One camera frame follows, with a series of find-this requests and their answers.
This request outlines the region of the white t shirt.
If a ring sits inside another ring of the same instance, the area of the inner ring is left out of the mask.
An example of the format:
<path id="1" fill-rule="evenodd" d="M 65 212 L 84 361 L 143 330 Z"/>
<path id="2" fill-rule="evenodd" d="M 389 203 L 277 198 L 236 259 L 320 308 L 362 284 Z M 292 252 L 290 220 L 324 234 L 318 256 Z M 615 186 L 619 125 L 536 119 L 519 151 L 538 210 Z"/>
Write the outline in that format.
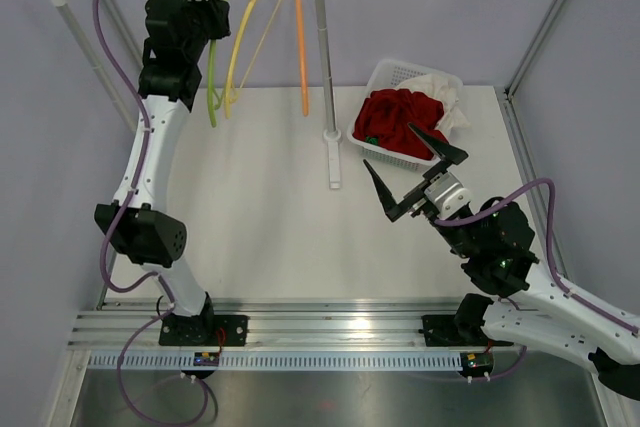
<path id="1" fill-rule="evenodd" d="M 453 130 L 470 127 L 469 121 L 461 110 L 461 84 L 454 81 L 451 76 L 429 73 L 404 80 L 395 89 L 405 89 L 411 93 L 422 93 L 433 100 L 440 101 L 443 105 L 444 114 L 437 122 L 436 129 L 446 138 L 450 137 Z"/>

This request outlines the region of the red t shirt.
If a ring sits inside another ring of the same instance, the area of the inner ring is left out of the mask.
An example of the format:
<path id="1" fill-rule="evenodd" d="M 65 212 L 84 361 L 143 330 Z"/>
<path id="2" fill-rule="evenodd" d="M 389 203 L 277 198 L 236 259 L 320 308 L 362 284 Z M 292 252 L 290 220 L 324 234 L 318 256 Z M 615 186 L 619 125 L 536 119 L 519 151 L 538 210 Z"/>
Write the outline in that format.
<path id="1" fill-rule="evenodd" d="M 361 142 L 365 142 L 367 136 L 378 137 L 378 147 L 431 160 L 433 153 L 414 135 L 408 124 L 413 123 L 427 134 L 447 142 L 436 129 L 443 114 L 442 103 L 422 93 L 411 93 L 405 89 L 373 91 L 364 100 L 355 120 L 353 137 Z"/>

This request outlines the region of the green t shirt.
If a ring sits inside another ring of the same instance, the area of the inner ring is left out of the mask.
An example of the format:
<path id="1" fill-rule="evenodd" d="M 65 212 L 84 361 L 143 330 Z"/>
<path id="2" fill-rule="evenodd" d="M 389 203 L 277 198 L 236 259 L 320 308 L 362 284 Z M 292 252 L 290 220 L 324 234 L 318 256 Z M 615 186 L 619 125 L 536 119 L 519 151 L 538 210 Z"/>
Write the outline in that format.
<path id="1" fill-rule="evenodd" d="M 380 145 L 378 137 L 367 136 L 365 138 L 365 142 L 368 143 L 368 144 L 371 144 L 371 145 L 375 145 L 375 146 L 379 146 Z"/>

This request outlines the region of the yellow hanger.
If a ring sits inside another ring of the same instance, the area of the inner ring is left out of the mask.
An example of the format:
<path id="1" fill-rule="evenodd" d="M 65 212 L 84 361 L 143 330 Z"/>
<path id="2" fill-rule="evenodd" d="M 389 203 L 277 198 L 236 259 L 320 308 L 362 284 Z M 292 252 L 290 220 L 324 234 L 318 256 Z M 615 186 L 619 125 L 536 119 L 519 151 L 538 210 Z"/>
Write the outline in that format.
<path id="1" fill-rule="evenodd" d="M 272 26 L 274 24 L 274 21 L 276 19 L 276 16 L 279 13 L 280 7 L 283 3 L 283 0 L 275 0 L 272 12 L 269 16 L 268 21 L 266 22 L 265 26 L 264 26 L 264 30 L 259 38 L 259 40 L 257 41 L 257 44 L 255 46 L 255 50 L 252 54 L 252 57 L 249 61 L 249 64 L 247 65 L 247 68 L 245 70 L 245 73 L 243 74 L 239 84 L 235 83 L 235 74 L 236 74 L 236 67 L 238 64 L 238 58 L 239 58 L 239 54 L 241 52 L 243 43 L 244 43 L 244 38 L 245 38 L 245 34 L 247 32 L 247 29 L 251 23 L 251 18 L 252 15 L 254 13 L 254 10 L 256 9 L 256 7 L 260 4 L 261 0 L 249 0 L 247 3 L 247 6 L 243 12 L 239 27 L 238 27 L 238 31 L 237 31 L 237 35 L 235 37 L 234 40 L 234 44 L 233 44 L 233 48 L 231 51 L 231 55 L 229 58 L 229 66 L 227 69 L 227 74 L 226 74 L 226 78 L 225 78 L 225 84 L 224 84 L 224 90 L 223 90 L 223 96 L 222 96 L 222 107 L 224 109 L 224 116 L 226 120 L 230 120 L 231 116 L 232 116 L 232 106 L 237 102 L 239 94 L 238 91 L 242 90 L 245 86 L 245 83 L 248 79 L 248 77 L 250 76 L 252 69 L 254 67 L 254 64 L 257 60 L 258 55 L 260 54 L 263 45 L 272 29 Z"/>

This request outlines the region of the orange hanger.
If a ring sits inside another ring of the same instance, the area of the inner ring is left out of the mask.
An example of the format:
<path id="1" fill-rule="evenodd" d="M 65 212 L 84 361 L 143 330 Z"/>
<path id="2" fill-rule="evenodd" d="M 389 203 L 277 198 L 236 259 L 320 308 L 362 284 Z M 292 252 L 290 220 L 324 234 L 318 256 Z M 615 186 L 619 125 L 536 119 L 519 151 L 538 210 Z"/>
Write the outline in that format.
<path id="1" fill-rule="evenodd" d="M 306 64 L 304 9 L 302 5 L 302 0 L 295 0 L 295 11 L 296 11 L 297 46 L 298 46 L 299 75 L 300 75 L 301 109 L 302 109 L 303 116 L 307 117 L 310 113 L 310 103 L 309 103 L 309 92 L 308 92 L 307 64 Z"/>

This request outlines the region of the green hanger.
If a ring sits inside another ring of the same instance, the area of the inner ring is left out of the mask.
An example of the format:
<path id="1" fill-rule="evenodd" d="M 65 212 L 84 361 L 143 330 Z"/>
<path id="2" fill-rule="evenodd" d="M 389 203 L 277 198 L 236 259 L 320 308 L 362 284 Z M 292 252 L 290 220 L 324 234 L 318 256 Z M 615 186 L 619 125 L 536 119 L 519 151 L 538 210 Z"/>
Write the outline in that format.
<path id="1" fill-rule="evenodd" d="M 234 40 L 231 58 L 229 61 L 229 68 L 227 71 L 227 75 L 233 76 L 235 72 L 237 57 L 240 51 L 240 47 L 244 38 L 244 34 L 246 31 L 246 27 L 249 22 L 249 18 L 255 7 L 256 0 L 248 0 L 247 6 L 243 13 L 243 17 L 240 22 L 239 33 L 236 35 Z M 224 114 L 227 119 L 230 118 L 230 105 L 233 104 L 237 98 L 238 94 L 235 92 L 236 87 L 233 85 L 233 79 L 226 79 L 224 85 L 221 88 L 221 91 L 215 86 L 215 73 L 216 73 L 216 53 L 217 53 L 217 42 L 212 40 L 209 44 L 209 53 L 207 60 L 207 84 L 206 84 L 206 101 L 207 101 L 207 111 L 209 116 L 209 122 L 212 128 L 216 128 L 217 117 L 216 111 L 220 107 L 224 107 Z"/>

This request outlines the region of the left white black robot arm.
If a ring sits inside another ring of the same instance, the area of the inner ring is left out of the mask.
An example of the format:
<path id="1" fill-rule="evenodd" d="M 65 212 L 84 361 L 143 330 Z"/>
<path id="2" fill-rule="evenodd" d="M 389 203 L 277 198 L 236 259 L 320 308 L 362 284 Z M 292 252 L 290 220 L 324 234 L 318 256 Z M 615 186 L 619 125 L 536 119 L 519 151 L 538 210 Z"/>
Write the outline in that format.
<path id="1" fill-rule="evenodd" d="M 140 111 L 128 165 L 113 200 L 94 219 L 114 250 L 157 279 L 171 311 L 161 344 L 203 345 L 215 335 L 208 293 L 184 258 L 186 225 L 167 212 L 168 181 L 182 127 L 202 80 L 205 47 L 230 34 L 223 0 L 148 0 L 143 68 L 134 90 Z"/>

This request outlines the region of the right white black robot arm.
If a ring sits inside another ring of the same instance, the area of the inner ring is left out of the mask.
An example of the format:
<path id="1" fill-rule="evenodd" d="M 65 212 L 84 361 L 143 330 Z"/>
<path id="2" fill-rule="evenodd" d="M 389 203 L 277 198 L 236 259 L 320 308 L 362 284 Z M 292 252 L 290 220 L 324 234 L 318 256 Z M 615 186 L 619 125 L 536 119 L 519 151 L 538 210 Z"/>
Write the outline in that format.
<path id="1" fill-rule="evenodd" d="M 594 374 L 613 392 L 639 397 L 639 318 L 563 277 L 554 258 L 538 258 L 535 237 L 517 198 L 545 184 L 535 179 L 506 197 L 493 197 L 478 212 L 470 192 L 450 172 L 467 153 L 419 129 L 411 131 L 437 157 L 422 181 L 396 201 L 375 170 L 372 177 L 387 218 L 424 216 L 462 259 L 476 287 L 452 315 L 422 318 L 430 347 L 483 347 L 519 344 L 565 359 Z"/>

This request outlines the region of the white plastic basket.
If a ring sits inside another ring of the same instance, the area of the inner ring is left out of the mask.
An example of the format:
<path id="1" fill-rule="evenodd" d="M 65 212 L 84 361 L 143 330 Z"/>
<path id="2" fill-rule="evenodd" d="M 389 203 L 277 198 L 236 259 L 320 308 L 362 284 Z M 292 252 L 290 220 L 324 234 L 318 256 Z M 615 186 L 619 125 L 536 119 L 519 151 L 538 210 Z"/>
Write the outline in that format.
<path id="1" fill-rule="evenodd" d="M 429 73 L 439 74 L 443 76 L 451 76 L 454 81 L 459 82 L 462 87 L 462 95 L 461 95 L 462 105 L 464 104 L 463 83 L 459 77 L 450 73 L 437 70 L 437 69 L 419 66 L 419 65 L 415 65 L 415 64 L 411 64 L 403 61 L 391 60 L 391 59 L 384 59 L 379 61 L 373 73 L 371 74 L 371 77 L 369 78 L 368 83 L 366 84 L 365 93 L 363 94 L 361 106 L 358 109 L 358 113 L 354 115 L 353 120 L 351 121 L 347 130 L 349 141 L 354 145 L 356 145 L 357 147 L 359 147 L 363 155 L 368 156 L 375 160 L 381 160 L 381 161 L 390 163 L 392 165 L 407 168 L 410 170 L 416 170 L 422 166 L 427 166 L 434 162 L 434 155 L 431 160 L 423 160 L 420 158 L 415 158 L 415 157 L 407 156 L 404 154 L 388 151 L 384 148 L 358 141 L 353 137 L 355 120 L 361 110 L 364 100 L 373 91 L 378 91 L 382 89 L 395 89 L 395 87 L 404 80 L 426 75 Z"/>

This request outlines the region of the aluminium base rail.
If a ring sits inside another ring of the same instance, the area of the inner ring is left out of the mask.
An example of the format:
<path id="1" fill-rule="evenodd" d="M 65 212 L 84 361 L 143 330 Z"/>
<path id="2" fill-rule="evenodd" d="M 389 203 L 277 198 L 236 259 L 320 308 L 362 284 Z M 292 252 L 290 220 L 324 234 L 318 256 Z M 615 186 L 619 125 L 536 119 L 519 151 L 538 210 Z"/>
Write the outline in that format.
<path id="1" fill-rule="evenodd" d="M 80 312 L 67 347 L 93 369 L 189 371 L 478 370 L 478 356 L 513 343 L 469 343 L 453 332 L 452 304 L 424 302 L 220 303 L 222 331 L 201 345 L 163 346 L 153 302 L 108 302 Z"/>

